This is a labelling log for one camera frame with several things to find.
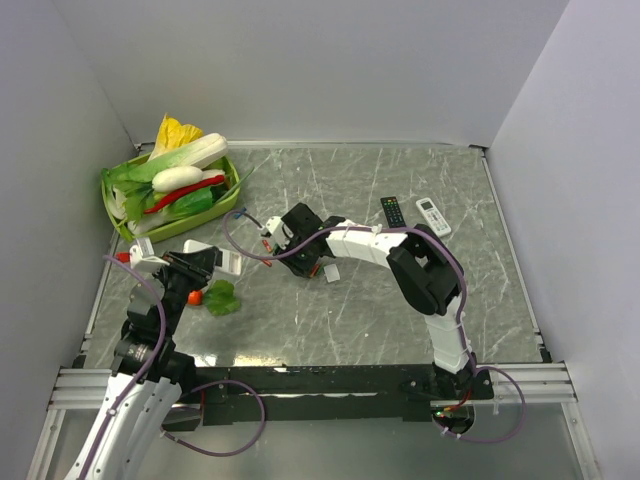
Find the white battery cover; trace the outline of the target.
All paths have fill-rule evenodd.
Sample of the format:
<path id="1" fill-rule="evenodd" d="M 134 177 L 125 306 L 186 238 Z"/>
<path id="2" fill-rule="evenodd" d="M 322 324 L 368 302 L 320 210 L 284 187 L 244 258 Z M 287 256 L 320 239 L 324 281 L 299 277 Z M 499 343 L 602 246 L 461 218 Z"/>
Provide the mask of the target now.
<path id="1" fill-rule="evenodd" d="M 341 279 L 339 269 L 335 264 L 326 265 L 323 271 L 328 283 L 333 283 Z"/>

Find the red white remote control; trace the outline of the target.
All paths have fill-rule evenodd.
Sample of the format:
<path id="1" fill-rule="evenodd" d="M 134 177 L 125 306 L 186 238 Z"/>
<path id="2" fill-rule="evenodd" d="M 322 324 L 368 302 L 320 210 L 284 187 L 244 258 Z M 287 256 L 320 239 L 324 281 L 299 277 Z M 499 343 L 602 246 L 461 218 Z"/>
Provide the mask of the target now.
<path id="1" fill-rule="evenodd" d="M 210 248 L 210 244 L 199 242 L 193 239 L 186 240 L 183 245 L 184 253 L 196 253 L 204 251 Z M 242 258 L 241 255 L 235 251 L 230 251 L 224 248 L 219 248 L 215 260 L 214 273 L 220 273 L 222 275 L 239 277 L 242 273 Z"/>

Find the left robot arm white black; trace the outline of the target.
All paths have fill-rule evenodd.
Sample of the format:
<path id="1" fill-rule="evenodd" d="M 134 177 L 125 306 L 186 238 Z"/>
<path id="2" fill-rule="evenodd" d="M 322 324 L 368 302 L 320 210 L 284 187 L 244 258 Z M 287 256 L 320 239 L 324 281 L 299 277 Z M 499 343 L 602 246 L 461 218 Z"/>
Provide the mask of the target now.
<path id="1" fill-rule="evenodd" d="M 99 412 L 67 478 L 134 478 L 173 404 L 195 395 L 195 360 L 177 351 L 173 335 L 189 295 L 207 286 L 221 257 L 206 244 L 161 256 L 134 245 L 128 262 L 111 260 L 137 283 Z"/>

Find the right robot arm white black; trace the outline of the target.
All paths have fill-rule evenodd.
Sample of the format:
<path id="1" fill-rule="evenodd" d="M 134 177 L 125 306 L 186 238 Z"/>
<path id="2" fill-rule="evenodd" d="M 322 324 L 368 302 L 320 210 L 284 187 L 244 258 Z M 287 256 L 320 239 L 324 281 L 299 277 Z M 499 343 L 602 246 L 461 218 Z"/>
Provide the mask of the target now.
<path id="1" fill-rule="evenodd" d="M 407 303 L 425 317 L 434 349 L 438 390 L 459 398 L 472 384 L 470 343 L 462 319 L 467 300 L 459 262 L 426 225 L 365 226 L 341 216 L 320 219 L 299 203 L 267 220 L 261 234 L 296 276 L 308 277 L 323 257 L 349 258 L 389 269 Z"/>

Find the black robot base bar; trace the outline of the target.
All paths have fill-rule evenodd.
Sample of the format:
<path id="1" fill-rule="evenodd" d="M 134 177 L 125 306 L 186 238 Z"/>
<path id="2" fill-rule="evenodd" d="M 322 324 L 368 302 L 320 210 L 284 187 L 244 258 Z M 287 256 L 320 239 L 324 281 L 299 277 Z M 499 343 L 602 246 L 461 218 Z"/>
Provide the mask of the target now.
<path id="1" fill-rule="evenodd" d="M 438 406 L 491 400 L 487 372 L 451 374 L 432 364 L 198 367 L 186 402 L 203 424 L 400 418 L 429 422 Z"/>

